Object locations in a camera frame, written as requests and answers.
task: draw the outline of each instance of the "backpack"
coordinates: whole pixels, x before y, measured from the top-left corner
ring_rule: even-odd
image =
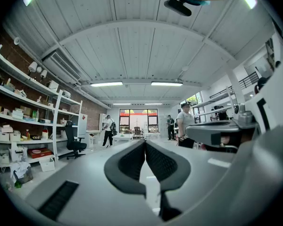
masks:
[[[111,123],[110,130],[112,131],[112,134],[114,136],[117,134],[117,126],[116,126],[115,122]]]

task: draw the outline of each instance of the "floor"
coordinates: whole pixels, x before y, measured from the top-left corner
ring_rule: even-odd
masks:
[[[165,143],[172,143],[174,145],[177,144],[177,141],[168,141],[167,138],[159,138],[157,140]],[[99,150],[105,150],[105,148],[98,148],[97,150],[86,149],[84,150],[84,153],[96,153]],[[73,161],[73,159],[67,160],[66,156],[67,155],[63,155],[60,157],[59,161],[55,163],[55,170],[53,171],[43,172],[39,163],[32,163],[33,180],[23,184],[21,188],[13,188],[13,192],[25,200],[29,193],[33,191],[42,181],[46,180],[68,163]],[[0,171],[0,182],[3,186],[11,182],[9,169],[6,169],[4,173]],[[160,184],[146,162],[141,168],[140,182],[143,183],[147,188],[147,204],[152,208],[153,212],[158,214],[160,209]]]

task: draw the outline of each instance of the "brick wall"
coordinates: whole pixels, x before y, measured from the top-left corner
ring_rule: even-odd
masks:
[[[33,61],[32,58],[30,58],[19,46],[14,44],[14,41],[12,38],[2,29],[0,31],[0,44],[2,44],[2,48],[0,49],[0,53],[8,60],[10,61],[14,66],[16,66],[21,71],[28,73],[28,66]],[[11,78],[11,83],[16,87],[16,89],[23,89],[25,93],[27,94],[27,98],[36,101],[39,96],[42,96],[42,99],[46,99],[46,96],[24,84],[17,81],[16,79],[10,77],[8,74],[4,73],[0,70],[1,75],[4,77],[4,81],[6,82],[8,78]],[[48,73],[48,78],[44,79],[42,81],[42,84],[45,84],[50,81],[50,74]],[[31,73],[31,77],[35,78],[37,81],[40,81],[40,74],[38,73]],[[99,127],[99,117],[100,113],[107,113],[107,110],[100,105],[86,99],[85,97],[81,96],[74,90],[66,87],[66,86],[59,86],[59,89],[66,89],[71,93],[71,98],[75,101],[83,101],[82,110],[81,113],[88,115],[88,121],[87,121],[87,129],[98,129]],[[36,107],[32,105],[25,104],[24,102],[15,100],[11,97],[5,96],[0,93],[0,106],[3,108],[7,108],[10,111],[12,111],[14,108],[19,108],[21,105],[27,106],[31,108],[32,110],[37,110]],[[79,105],[68,105],[65,103],[60,103],[59,106],[60,109],[67,109],[68,111],[72,112],[78,112],[79,111]],[[39,109],[40,111],[40,118],[45,117],[46,111],[44,109]],[[58,114],[58,123],[59,121],[64,118],[65,120],[68,120],[68,115],[64,114]],[[53,113],[50,112],[50,118],[53,120]],[[9,123],[14,129],[19,130],[21,133],[25,133],[26,129],[30,130],[30,133],[32,135],[40,135],[42,131],[42,126],[38,125],[31,125],[31,124],[24,124],[21,122],[16,121],[8,121],[3,118],[0,118],[0,123],[7,122]]]

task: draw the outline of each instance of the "desk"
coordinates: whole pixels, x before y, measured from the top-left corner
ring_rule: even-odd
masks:
[[[117,134],[115,136],[112,137],[113,141],[112,141],[112,145],[115,145],[115,141],[130,141],[132,140],[134,134],[123,134],[124,137],[121,137],[121,134]]]
[[[94,139],[90,139],[89,134],[93,134],[95,135]],[[98,144],[100,141],[100,134],[101,131],[100,130],[87,130],[86,134],[85,134],[85,138],[82,139],[82,143],[86,143],[87,144],[87,148],[90,149],[95,149],[95,145],[94,144]]]
[[[159,132],[147,132],[143,134],[143,138],[147,140],[154,140],[160,138]]]

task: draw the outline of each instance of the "air conditioning unit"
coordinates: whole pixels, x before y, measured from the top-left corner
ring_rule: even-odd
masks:
[[[75,84],[81,78],[69,60],[59,51],[55,50],[43,61],[44,66],[65,83]]]

